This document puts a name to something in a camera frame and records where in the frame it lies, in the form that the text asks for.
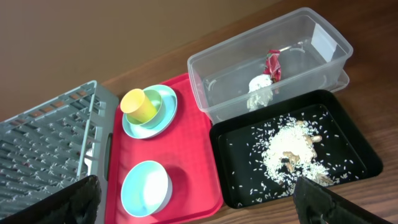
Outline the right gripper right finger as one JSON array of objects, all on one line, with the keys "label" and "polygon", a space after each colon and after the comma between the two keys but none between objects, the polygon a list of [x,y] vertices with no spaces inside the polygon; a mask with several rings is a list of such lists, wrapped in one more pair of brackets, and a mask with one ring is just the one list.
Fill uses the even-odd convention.
[{"label": "right gripper right finger", "polygon": [[297,179],[293,200],[300,224],[391,224],[306,177]]}]

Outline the white paper napkin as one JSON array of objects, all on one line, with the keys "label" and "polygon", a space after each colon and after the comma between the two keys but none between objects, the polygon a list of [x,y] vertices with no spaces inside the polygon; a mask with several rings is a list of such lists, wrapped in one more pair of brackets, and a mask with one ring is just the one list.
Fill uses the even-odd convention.
[{"label": "white paper napkin", "polygon": [[267,87],[272,85],[270,75],[258,75],[249,82],[250,97],[247,100],[247,109],[249,111],[258,110],[260,106],[267,106],[273,100],[273,92]]}]

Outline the yellow plastic cup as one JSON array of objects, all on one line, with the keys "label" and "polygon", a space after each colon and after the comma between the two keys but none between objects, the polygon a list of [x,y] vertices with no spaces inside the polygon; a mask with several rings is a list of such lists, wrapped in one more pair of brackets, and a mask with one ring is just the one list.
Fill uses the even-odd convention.
[{"label": "yellow plastic cup", "polygon": [[123,113],[141,123],[151,120],[157,113],[148,96],[139,88],[133,89],[123,96],[120,108]]}]

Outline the red snack wrapper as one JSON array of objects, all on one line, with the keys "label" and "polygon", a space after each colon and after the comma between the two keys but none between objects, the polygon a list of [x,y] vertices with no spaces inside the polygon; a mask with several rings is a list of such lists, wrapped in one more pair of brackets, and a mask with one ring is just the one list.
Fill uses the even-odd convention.
[{"label": "red snack wrapper", "polygon": [[263,74],[269,75],[273,83],[279,82],[282,76],[279,55],[279,50],[270,50],[266,55],[265,69]]}]

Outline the rice and food scraps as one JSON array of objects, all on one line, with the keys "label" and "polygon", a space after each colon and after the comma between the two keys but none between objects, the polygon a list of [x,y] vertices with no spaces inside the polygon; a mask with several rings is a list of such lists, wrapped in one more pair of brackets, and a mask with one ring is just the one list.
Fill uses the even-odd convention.
[{"label": "rice and food scraps", "polygon": [[328,113],[282,115],[226,133],[220,142],[237,208],[289,197],[299,177],[327,187],[364,174]]}]

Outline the light blue small bowl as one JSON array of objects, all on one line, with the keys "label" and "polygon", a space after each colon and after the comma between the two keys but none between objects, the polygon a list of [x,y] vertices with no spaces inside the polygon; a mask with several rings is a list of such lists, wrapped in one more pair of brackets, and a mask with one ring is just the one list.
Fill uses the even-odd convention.
[{"label": "light blue small bowl", "polygon": [[163,210],[173,191],[172,180],[156,161],[143,161],[134,166],[121,187],[121,203],[131,216],[142,218]]}]

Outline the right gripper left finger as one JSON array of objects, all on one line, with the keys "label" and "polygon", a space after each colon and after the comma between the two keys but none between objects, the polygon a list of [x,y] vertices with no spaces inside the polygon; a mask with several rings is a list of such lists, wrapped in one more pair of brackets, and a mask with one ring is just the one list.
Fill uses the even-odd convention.
[{"label": "right gripper left finger", "polygon": [[94,224],[101,202],[101,186],[96,175],[1,220],[1,224]]}]

